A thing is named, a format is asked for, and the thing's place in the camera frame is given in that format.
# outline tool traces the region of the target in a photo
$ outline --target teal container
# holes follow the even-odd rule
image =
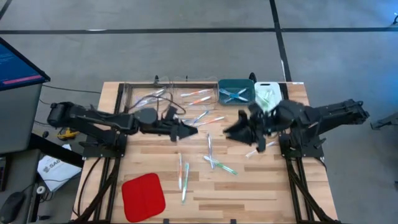
[[[229,102],[225,101],[229,99],[228,95],[225,95],[224,93],[219,93],[218,97],[218,102],[222,105],[226,106],[240,106],[240,105],[249,105],[252,102],[256,100],[256,92],[254,91],[254,83],[252,80],[247,79],[247,78],[242,78],[242,79],[223,79],[218,81],[218,88],[219,89],[225,89],[226,91],[230,93],[237,93],[241,91],[244,88],[247,88],[247,90],[243,93],[240,94],[243,98],[248,99],[248,102],[241,101],[239,99],[232,99]]]

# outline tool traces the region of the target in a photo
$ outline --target gray floor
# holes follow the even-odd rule
[[[5,0],[0,0],[0,7]],[[282,28],[387,27],[398,2],[276,0]],[[267,0],[13,0],[0,30],[273,27]],[[284,80],[273,32],[257,34],[2,35],[51,77],[53,86],[100,91],[105,81],[160,77]],[[398,32],[284,33],[293,81],[313,106],[363,100],[370,120],[398,111]],[[99,96],[44,88],[42,100],[98,103]],[[45,121],[48,105],[36,120]],[[344,126],[325,134],[328,177],[340,220],[396,223],[398,129]],[[35,131],[47,128],[35,126]],[[60,189],[41,215],[70,218],[78,181]]]

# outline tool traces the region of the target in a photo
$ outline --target red towel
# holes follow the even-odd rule
[[[145,174],[122,185],[124,214],[129,222],[141,222],[166,207],[157,174]]]

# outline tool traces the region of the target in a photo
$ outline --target wooden table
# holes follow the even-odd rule
[[[113,113],[118,82],[104,83],[98,109]],[[289,99],[308,104],[303,83],[287,83]],[[133,100],[153,89],[133,89]],[[126,155],[121,160],[118,185],[113,208],[113,223],[126,223],[124,215],[121,185],[128,180],[150,172],[160,177],[166,199],[166,209],[161,214],[145,220],[145,223],[162,223],[164,218],[170,223],[229,223],[237,219],[238,223],[295,223],[292,196],[285,159],[280,154],[279,145],[268,147],[264,154],[256,154],[249,159],[245,155],[255,146],[225,139],[223,129],[232,125],[238,118],[238,109],[243,107],[225,107],[217,103],[208,105],[211,110],[203,119],[225,116],[224,120],[198,128],[199,133],[179,142],[171,142],[168,136],[137,133],[128,137]],[[202,110],[187,110],[186,117],[195,117]],[[236,170],[232,175],[220,168],[212,170],[203,160],[208,153],[206,134],[213,138],[213,157]],[[267,138],[267,142],[277,137]],[[190,163],[187,199],[182,205],[182,194],[178,189],[178,155]],[[79,192],[88,170],[96,159],[85,162]],[[83,192],[81,209],[86,208],[98,191],[103,160],[97,164],[87,181]],[[335,206],[330,192],[325,168],[315,159],[303,158],[308,189],[319,206],[333,219],[337,219]],[[300,206],[303,218],[306,217],[303,198]],[[108,195],[103,200],[101,217],[105,217]]]

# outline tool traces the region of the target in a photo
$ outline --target computer screen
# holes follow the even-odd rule
[[[49,80],[43,71],[0,38],[0,91]]]

